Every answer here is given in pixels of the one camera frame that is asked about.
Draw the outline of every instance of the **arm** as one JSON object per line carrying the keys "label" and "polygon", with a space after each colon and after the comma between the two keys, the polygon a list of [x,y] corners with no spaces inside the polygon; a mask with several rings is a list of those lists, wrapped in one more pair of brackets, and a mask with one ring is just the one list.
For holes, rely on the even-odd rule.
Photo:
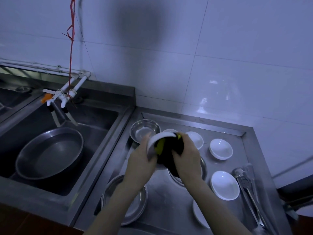
{"label": "arm", "polygon": [[157,164],[156,157],[148,161],[148,139],[149,135],[146,135],[141,144],[131,153],[123,182],[116,187],[108,205],[101,210],[84,235],[116,235],[118,233],[130,204],[149,181]]}
{"label": "arm", "polygon": [[172,151],[179,177],[198,204],[214,235],[251,235],[201,178],[200,154],[187,134],[180,133],[184,151]]}

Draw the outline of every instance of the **person's right hand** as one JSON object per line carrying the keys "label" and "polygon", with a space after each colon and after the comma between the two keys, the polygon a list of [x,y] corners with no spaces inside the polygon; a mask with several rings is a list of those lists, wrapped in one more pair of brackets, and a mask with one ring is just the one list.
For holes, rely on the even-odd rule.
{"label": "person's right hand", "polygon": [[201,179],[200,153],[187,134],[178,134],[182,136],[184,150],[182,155],[178,155],[174,150],[172,154],[178,175],[186,186],[188,183]]}

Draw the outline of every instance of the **wall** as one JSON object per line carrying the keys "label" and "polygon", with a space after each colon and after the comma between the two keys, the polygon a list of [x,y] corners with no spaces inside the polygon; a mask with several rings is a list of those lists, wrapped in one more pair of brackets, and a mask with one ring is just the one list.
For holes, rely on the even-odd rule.
{"label": "wall", "polygon": [[[2,0],[0,57],[67,67],[69,3]],[[277,187],[312,174],[312,0],[77,0],[76,15],[73,68],[136,87],[139,106],[254,127]]]}

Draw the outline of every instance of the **red rope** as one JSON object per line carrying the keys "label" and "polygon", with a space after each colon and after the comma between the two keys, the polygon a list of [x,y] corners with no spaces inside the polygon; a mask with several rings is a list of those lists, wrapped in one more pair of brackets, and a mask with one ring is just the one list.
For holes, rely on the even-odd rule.
{"label": "red rope", "polygon": [[[68,27],[66,34],[67,37],[71,40],[71,53],[69,57],[69,79],[68,79],[68,86],[71,85],[71,70],[72,70],[72,49],[73,49],[73,43],[74,43],[74,35],[75,35],[75,28],[74,28],[74,22],[75,22],[75,0],[71,0],[71,19],[72,19],[72,24],[70,27]],[[72,36],[69,35],[68,31],[72,28]]]}

